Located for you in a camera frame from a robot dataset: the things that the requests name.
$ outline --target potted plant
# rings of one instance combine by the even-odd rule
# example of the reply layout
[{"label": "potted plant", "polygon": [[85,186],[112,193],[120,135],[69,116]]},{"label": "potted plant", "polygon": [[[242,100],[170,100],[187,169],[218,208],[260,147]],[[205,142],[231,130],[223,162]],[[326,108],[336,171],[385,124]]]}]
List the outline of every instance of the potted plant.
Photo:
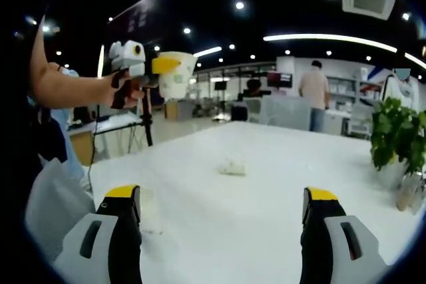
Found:
[{"label": "potted plant", "polygon": [[397,188],[405,174],[421,171],[426,155],[426,113],[387,98],[373,113],[371,157],[381,183]]}]

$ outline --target man in beige shirt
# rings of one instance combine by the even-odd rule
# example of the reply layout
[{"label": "man in beige shirt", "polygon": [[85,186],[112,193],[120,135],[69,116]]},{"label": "man in beige shirt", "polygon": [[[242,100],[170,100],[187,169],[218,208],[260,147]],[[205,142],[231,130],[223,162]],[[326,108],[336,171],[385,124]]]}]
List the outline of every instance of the man in beige shirt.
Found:
[{"label": "man in beige shirt", "polygon": [[306,97],[311,104],[310,131],[322,132],[325,108],[328,108],[330,93],[328,80],[322,70],[322,64],[315,60],[311,71],[302,76],[299,85],[300,96]]}]

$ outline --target white cabinet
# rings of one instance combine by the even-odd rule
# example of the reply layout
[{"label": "white cabinet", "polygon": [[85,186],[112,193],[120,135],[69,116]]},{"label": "white cabinet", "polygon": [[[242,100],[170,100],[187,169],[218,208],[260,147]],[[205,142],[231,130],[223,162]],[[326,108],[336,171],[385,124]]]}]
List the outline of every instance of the white cabinet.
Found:
[{"label": "white cabinet", "polygon": [[335,136],[341,135],[341,127],[343,125],[343,117],[325,113],[323,133],[333,134]]}]

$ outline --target white paper cup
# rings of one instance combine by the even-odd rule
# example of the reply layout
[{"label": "white paper cup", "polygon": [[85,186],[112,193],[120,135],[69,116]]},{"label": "white paper cup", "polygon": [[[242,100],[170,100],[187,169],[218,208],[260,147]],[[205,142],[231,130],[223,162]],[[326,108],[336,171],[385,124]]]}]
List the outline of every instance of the white paper cup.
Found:
[{"label": "white paper cup", "polygon": [[160,57],[170,57],[180,61],[180,65],[172,72],[160,75],[158,80],[160,95],[165,100],[184,98],[198,59],[190,53],[174,51],[160,53]]}]

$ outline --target black ceiling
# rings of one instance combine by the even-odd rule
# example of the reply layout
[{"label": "black ceiling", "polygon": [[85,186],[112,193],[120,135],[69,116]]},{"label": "black ceiling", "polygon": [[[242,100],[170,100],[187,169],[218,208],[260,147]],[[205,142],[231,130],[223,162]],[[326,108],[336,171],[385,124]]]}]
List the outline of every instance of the black ceiling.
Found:
[{"label": "black ceiling", "polygon": [[[109,17],[138,0],[52,0],[47,20],[61,31],[46,39],[48,58],[76,69],[82,75],[95,76],[100,45],[104,40]],[[388,21],[344,13],[341,0],[241,0],[245,3],[237,11],[238,0],[173,0],[170,4],[170,25],[160,28],[155,44],[162,51],[195,53],[215,46],[223,51],[200,58],[202,69],[220,65],[274,61],[286,49],[297,57],[327,57],[363,61],[367,55],[371,64],[392,67],[393,53],[381,49],[337,41],[288,41],[267,43],[266,35],[282,33],[330,33],[379,41],[421,56],[422,41],[418,39],[414,19],[404,21],[404,12],[426,21],[425,0],[397,0]],[[191,34],[182,29],[190,27]],[[235,44],[236,50],[228,49]],[[55,51],[62,51],[56,56]],[[419,68],[407,61],[413,69]]]}]

